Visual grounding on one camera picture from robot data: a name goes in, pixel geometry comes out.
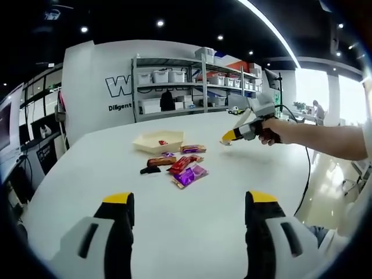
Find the candy bar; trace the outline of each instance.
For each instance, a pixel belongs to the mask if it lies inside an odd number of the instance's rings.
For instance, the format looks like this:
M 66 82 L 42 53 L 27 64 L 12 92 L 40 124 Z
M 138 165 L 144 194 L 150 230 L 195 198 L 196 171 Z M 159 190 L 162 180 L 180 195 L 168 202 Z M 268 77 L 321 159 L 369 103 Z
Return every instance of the candy bar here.
M 181 173 L 188 164 L 191 163 L 191 158 L 183 156 L 180 160 L 176 161 L 170 169 L 167 169 L 171 174 L 179 174 Z
M 195 164 L 187 169 L 185 169 L 180 174 L 175 174 L 172 181 L 180 188 L 183 189 L 189 186 L 194 181 L 206 176 L 208 171 L 203 169 L 198 164 Z
M 204 153 L 206 152 L 206 147 L 204 145 L 185 145 L 181 146 L 180 152 L 181 154 L 187 153 Z
M 176 162 L 176 157 L 158 157 L 152 158 L 147 161 L 148 167 L 153 166 L 166 166 L 168 164 L 174 164 Z
M 191 155 L 190 158 L 192 162 L 197 162 L 197 163 L 200 163 L 201 161 L 204 160 L 203 157 L 200 157 L 199 155 L 196 155 L 196 154 Z

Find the desk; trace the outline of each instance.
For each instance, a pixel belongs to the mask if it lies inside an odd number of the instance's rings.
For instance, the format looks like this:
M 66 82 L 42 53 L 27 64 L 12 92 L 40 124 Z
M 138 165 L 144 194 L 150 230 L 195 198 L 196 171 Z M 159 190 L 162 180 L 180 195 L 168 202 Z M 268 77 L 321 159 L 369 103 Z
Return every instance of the desk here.
M 295 117 L 304 117 L 308 121 L 315 122 L 315 116 L 314 115 L 304 115 L 303 113 L 296 112 L 296 111 L 292 111 L 292 113 Z M 291 113 L 289 111 L 287 111 L 286 109 L 283 109 L 283 114 L 291 115 Z
M 131 191 L 135 226 L 131 260 L 134 278 L 244 278 L 245 193 L 273 194 L 294 214 L 307 180 L 304 147 L 237 141 L 219 143 L 238 121 L 227 112 L 152 120 L 87 134 L 46 175 L 24 217 L 35 253 L 51 259 L 61 237 L 104 197 Z M 203 144 L 201 165 L 209 175 L 178 189 L 162 168 L 141 176 L 149 154 L 135 151 L 141 133 L 184 131 L 184 144 Z

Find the red snack wrapper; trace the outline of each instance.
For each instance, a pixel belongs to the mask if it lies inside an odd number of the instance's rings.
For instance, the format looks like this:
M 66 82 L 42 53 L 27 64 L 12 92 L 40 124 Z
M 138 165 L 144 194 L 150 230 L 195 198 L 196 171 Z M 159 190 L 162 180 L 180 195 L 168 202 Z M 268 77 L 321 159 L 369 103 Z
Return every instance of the red snack wrapper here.
M 167 169 L 171 174 L 179 174 L 181 173 L 188 164 L 191 163 L 191 158 L 183 156 L 180 160 L 176 161 L 170 169 Z
M 197 163 L 200 163 L 204 160 L 203 157 L 200 157 L 199 155 L 195 155 L 195 154 L 191 155 L 190 158 L 192 162 L 197 162 Z
M 154 166 L 167 166 L 169 164 L 174 164 L 176 162 L 176 157 L 158 157 L 152 158 L 147 161 L 148 167 Z

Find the metal shelf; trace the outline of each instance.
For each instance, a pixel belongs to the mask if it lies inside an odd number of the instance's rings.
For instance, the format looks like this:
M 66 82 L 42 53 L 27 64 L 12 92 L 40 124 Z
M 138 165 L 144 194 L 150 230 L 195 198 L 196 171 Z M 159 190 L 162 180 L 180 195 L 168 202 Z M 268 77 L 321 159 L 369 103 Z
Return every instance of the metal shelf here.
M 177 110 L 169 110 L 166 112 L 155 112 L 155 113 L 148 113 L 147 115 L 139 115 L 140 119 L 161 116 L 161 115 L 176 115 L 179 113 L 186 113 L 186 112 L 202 112 L 204 108 L 195 108 L 195 109 L 177 109 Z
M 187 87 L 187 86 L 203 86 L 203 84 L 202 83 L 149 83 L 149 84 L 138 84 L 137 88 Z
M 159 83 L 159 84 L 137 84 L 138 83 L 138 68 L 139 67 L 183 67 L 187 70 L 187 82 L 186 83 Z M 193 83 L 192 77 L 190 73 L 192 73 L 192 69 L 199 69 L 201 70 L 200 74 L 202 75 L 202 83 Z M 256 91 L 254 90 L 246 90 L 242 88 L 236 87 L 228 87 L 224 85 L 215 85 L 215 84 L 207 84 L 207 72 L 208 71 L 217 71 L 220 73 L 225 74 L 232 74 L 237 77 L 240 77 L 242 80 L 244 78 L 248 79 L 258 79 L 256 76 L 250 73 L 246 73 L 243 71 L 243 67 L 240 67 L 240 70 L 232 69 L 229 67 L 224 67 L 220 65 L 215 65 L 213 63 L 206 63 L 205 61 L 196 60 L 196 59 L 189 59 L 189 58 L 139 58 L 134 57 L 132 59 L 132 96 L 133 96 L 133 105 L 134 105 L 134 113 L 136 121 L 148 119 L 151 117 L 156 116 L 163 116 L 163 115 L 179 115 L 182 113 L 192 113 L 192 112 L 204 112 L 207 113 L 208 111 L 218 111 L 222 109 L 227 109 L 227 106 L 221 107 L 207 107 L 208 103 L 208 88 L 215 88 L 226 90 L 227 92 L 231 92 L 233 94 L 240 94 L 242 96 L 246 96 L 249 98 L 256 97 Z M 202 97 L 204 107 L 202 108 L 195 108 L 195 109 L 181 109 L 181 110 L 172 110 L 168 112 L 158 112 L 158 113 L 150 113 L 147 115 L 140 115 L 140 89 L 152 89 L 152 88 L 185 88 L 188 91 L 188 95 L 193 96 L 193 88 L 198 87 L 202 88 Z
M 209 71 L 218 71 L 225 74 L 240 75 L 241 72 L 229 67 L 205 63 L 206 69 Z M 161 67 L 161 66 L 179 66 L 179 67 L 195 67 L 202 68 L 202 61 L 188 58 L 137 58 L 137 67 Z M 244 72 L 244 77 L 258 79 L 254 74 Z
M 225 85 L 217 85 L 217 84 L 208 84 L 207 87 L 224 89 L 224 90 L 231 90 L 231 91 L 239 91 L 239 92 L 242 91 L 242 88 L 230 87 L 230 86 L 225 86 Z M 244 89 L 244 91 L 253 92 L 253 93 L 257 92 L 255 90 L 250 90 L 250 89 Z
M 202 61 L 188 58 L 137 58 L 137 67 L 179 66 L 201 68 Z
M 241 75 L 241 71 L 239 71 L 239 70 L 235 70 L 235 69 L 232 69 L 232 68 L 229 68 L 229 67 L 224 67 L 224 66 L 221 66 L 221 65 L 216 65 L 216 64 L 211 64 L 211 63 L 206 63 L 206 69 L 208 71 L 219 71 L 219 72 L 225 73 L 225 74 L 236 74 L 237 76 Z M 259 79 L 254 74 L 250 74 L 250 73 L 246 73 L 246 72 L 244 72 L 244 77 L 254 79 L 254 80 Z
M 220 110 L 220 109 L 228 109 L 228 106 L 210 106 L 208 110 Z

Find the black ceiling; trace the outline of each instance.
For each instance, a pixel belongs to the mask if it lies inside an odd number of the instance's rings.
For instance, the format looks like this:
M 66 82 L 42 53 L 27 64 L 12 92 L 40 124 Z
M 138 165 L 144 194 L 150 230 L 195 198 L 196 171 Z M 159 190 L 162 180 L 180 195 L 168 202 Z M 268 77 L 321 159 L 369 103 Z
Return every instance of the black ceiling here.
M 16 8 L 1 11 L 5 51 L 1 52 L 0 88 L 3 83 L 10 89 L 28 81 L 47 69 L 49 62 L 62 62 L 66 48 L 88 40 L 96 44 L 134 39 L 177 41 L 258 63 L 264 58 L 288 56 L 272 32 L 237 0 L 35 2 L 17 3 Z M 330 53 L 331 27 L 337 21 L 322 9 L 319 0 L 251 2 L 279 29 L 296 56 L 359 67 L 355 53 L 348 50 L 353 39 L 347 28 L 338 30 L 342 57 Z M 61 12 L 58 20 L 44 20 L 45 11 L 51 9 Z M 158 19 L 165 21 L 162 28 L 156 27 Z M 89 32 L 80 33 L 81 26 L 87 26 Z M 219 34 L 224 40 L 216 39 Z

